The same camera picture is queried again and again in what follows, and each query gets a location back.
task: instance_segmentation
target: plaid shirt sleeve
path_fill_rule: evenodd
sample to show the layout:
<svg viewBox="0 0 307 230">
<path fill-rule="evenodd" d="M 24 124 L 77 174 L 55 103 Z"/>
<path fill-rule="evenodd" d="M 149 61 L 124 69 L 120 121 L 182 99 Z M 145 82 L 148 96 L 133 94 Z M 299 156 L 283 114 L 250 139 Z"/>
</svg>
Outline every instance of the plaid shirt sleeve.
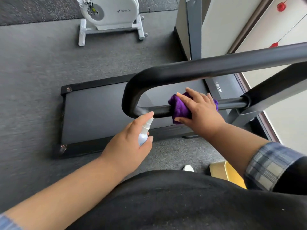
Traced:
<svg viewBox="0 0 307 230">
<path fill-rule="evenodd" d="M 0 230 L 22 230 L 12 220 L 0 214 Z"/>
<path fill-rule="evenodd" d="M 272 191 L 287 168 L 303 156 L 276 142 L 264 145 L 253 156 L 245 171 L 247 189 Z"/>
</svg>

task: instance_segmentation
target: forearm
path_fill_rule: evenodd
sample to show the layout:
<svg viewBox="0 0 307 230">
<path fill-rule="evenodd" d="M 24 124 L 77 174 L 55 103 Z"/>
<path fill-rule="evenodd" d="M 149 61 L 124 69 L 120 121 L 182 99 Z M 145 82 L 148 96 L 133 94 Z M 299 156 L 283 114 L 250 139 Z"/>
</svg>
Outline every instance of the forearm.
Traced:
<svg viewBox="0 0 307 230">
<path fill-rule="evenodd" d="M 98 158 L 9 209 L 6 215 L 23 229 L 65 229 L 98 204 L 124 176 Z"/>
<path fill-rule="evenodd" d="M 208 142 L 241 176 L 259 148 L 269 143 L 266 139 L 227 123 Z"/>
</svg>

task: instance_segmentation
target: hand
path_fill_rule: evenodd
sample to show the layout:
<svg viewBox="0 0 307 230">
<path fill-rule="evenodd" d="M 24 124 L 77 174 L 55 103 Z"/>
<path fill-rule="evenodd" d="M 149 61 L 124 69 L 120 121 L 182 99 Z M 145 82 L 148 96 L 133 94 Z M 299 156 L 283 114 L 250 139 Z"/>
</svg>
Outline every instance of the hand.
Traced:
<svg viewBox="0 0 307 230">
<path fill-rule="evenodd" d="M 175 121 L 179 121 L 190 127 L 196 134 L 210 140 L 225 124 L 223 117 L 216 110 L 213 98 L 210 93 L 204 95 L 193 89 L 186 88 L 186 91 L 193 99 L 190 99 L 180 93 L 177 96 L 190 109 L 192 119 L 177 117 Z"/>
<path fill-rule="evenodd" d="M 153 136 L 149 136 L 142 146 L 138 144 L 138 136 L 142 125 L 153 117 L 153 114 L 149 112 L 129 123 L 124 130 L 112 138 L 100 156 L 108 163 L 112 163 L 114 169 L 122 173 L 124 177 L 137 169 L 152 148 Z"/>
</svg>

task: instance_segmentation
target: microfiber towel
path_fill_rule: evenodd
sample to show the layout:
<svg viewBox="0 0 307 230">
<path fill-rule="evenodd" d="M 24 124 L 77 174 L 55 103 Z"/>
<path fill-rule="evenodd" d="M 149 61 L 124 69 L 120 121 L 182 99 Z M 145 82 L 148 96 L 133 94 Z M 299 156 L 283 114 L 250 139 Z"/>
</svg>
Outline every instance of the microfiber towel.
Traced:
<svg viewBox="0 0 307 230">
<path fill-rule="evenodd" d="M 193 99 L 187 92 L 183 93 L 184 96 L 187 96 L 191 99 Z M 219 110 L 219 103 L 217 100 L 214 100 L 216 110 Z M 174 124 L 181 124 L 178 121 L 175 121 L 176 117 L 185 117 L 188 119 L 192 119 L 192 113 L 187 108 L 187 106 L 180 100 L 180 98 L 177 95 L 173 95 L 171 99 L 169 100 L 169 104 L 174 108 L 174 114 L 172 116 L 173 123 Z"/>
</svg>

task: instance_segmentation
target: yellow bin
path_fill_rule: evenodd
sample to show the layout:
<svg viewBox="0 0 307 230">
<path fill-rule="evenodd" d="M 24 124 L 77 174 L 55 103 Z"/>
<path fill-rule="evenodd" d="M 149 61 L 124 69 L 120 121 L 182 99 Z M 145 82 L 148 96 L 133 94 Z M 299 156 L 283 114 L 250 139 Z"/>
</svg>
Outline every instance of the yellow bin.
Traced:
<svg viewBox="0 0 307 230">
<path fill-rule="evenodd" d="M 231 164 L 228 163 L 228 161 L 211 163 L 210 172 L 211 177 L 227 180 L 246 189 L 243 178 L 237 173 Z"/>
</svg>

